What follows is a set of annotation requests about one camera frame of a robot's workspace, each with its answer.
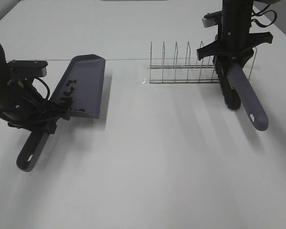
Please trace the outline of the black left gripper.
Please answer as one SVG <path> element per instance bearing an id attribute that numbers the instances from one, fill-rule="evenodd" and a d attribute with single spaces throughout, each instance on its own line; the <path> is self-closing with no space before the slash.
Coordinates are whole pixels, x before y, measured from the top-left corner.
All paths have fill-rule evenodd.
<path id="1" fill-rule="evenodd" d="M 16 75 L 8 66 L 0 44 L 0 119 L 9 127 L 54 134 L 57 128 L 55 121 L 42 118 L 70 120 L 71 108 L 50 102 L 50 88 L 42 78 Z"/>

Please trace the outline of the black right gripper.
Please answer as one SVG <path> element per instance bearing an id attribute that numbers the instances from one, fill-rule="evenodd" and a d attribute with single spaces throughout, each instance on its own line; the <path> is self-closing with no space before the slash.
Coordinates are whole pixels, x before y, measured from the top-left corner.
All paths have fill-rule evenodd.
<path id="1" fill-rule="evenodd" d="M 273 35 L 270 32 L 249 34 L 252 8 L 252 0 L 224 0 L 220 41 L 197 49 L 198 60 L 209 56 L 228 56 L 243 68 L 253 57 L 254 47 L 271 44 Z"/>

